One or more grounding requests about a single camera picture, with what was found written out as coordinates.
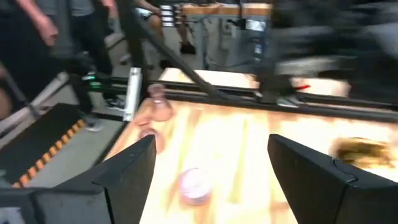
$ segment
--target sneaker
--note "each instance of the sneaker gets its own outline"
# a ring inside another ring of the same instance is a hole
[[[105,107],[111,110],[124,111],[124,100],[119,98],[105,99]]]
[[[166,68],[172,68],[174,66],[169,60],[161,60],[159,63],[159,67],[165,70]]]
[[[104,128],[102,120],[93,115],[84,115],[83,120],[85,121],[85,128],[87,131],[98,132]]]
[[[194,55],[197,53],[197,50],[191,43],[187,43],[187,44],[181,44],[180,52],[181,52],[181,54],[193,54]]]

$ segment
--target wooden table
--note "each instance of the wooden table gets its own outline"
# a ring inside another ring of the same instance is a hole
[[[214,85],[250,88],[249,75],[199,71]],[[162,80],[187,82],[177,69]],[[165,138],[165,151],[157,156],[152,185],[141,223],[172,224],[293,224],[297,223],[267,155],[267,140],[278,133],[328,154],[338,137],[364,137],[392,141],[396,125],[324,118],[303,114],[249,110],[227,106],[171,101],[176,115],[154,123]],[[144,103],[138,114],[145,113]],[[108,154],[117,154],[137,141],[131,122]],[[211,200],[197,207],[180,201],[179,175],[192,167],[210,170],[214,183]],[[377,170],[396,179],[396,171]]]
[[[243,15],[250,16],[268,16],[271,11],[271,5],[265,3],[248,3],[243,4]],[[185,4],[183,6],[184,14],[221,14],[221,15],[238,15],[239,7],[236,4],[210,4],[209,6],[198,6],[193,4]]]

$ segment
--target concrete floor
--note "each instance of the concrete floor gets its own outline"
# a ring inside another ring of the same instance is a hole
[[[166,36],[166,44],[179,53],[179,37],[175,29],[167,28],[164,30]],[[158,61],[157,53],[149,50],[152,55],[152,61]],[[110,55],[115,66],[114,76],[128,77],[129,66],[119,65],[119,59],[126,53],[126,43],[121,42],[113,50]],[[184,55],[186,61],[192,68],[198,68],[194,55]],[[151,78],[158,79],[162,73],[161,69],[155,65],[155,69],[151,71]],[[122,115],[120,111],[113,111],[104,107],[104,101],[100,93],[92,93],[96,111],[105,114]],[[44,106],[53,106],[57,103],[77,104],[75,97],[69,86],[59,91],[54,97],[45,102]],[[34,122],[33,119],[27,118],[15,131],[0,140],[0,147],[15,135],[23,131],[26,127]],[[38,175],[31,180],[32,187],[53,187],[63,181],[74,177],[75,175],[90,168],[95,160],[101,155],[108,145],[115,132],[121,126],[121,122],[104,120],[104,129],[98,133],[91,133],[85,130],[80,131],[72,140],[42,169]]]

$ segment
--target white label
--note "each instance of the white label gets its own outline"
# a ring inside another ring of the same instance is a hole
[[[172,16],[173,13],[170,11],[162,11],[162,16]]]
[[[173,22],[173,17],[163,17],[163,22]]]
[[[253,31],[264,31],[264,28],[266,27],[266,23],[262,21],[254,21],[248,19],[247,23],[247,28],[248,30],[253,30]]]
[[[163,26],[164,26],[164,27],[173,27],[174,24],[173,24],[172,22],[164,22],[164,23],[163,23]]]
[[[160,6],[160,8],[163,10],[172,10],[171,6]]]

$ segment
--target person's arm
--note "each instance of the person's arm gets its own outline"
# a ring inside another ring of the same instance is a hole
[[[137,0],[137,6],[161,16],[162,11],[158,7],[151,5],[145,0]]]
[[[21,6],[21,8],[29,15],[45,44],[47,44],[48,46],[53,46],[55,43],[55,36],[58,34],[58,29],[55,27],[51,19],[40,10],[34,0],[16,1]]]
[[[29,15],[30,19],[34,23],[38,23],[41,19],[47,17],[44,13],[37,7],[34,0],[16,0],[20,7]]]

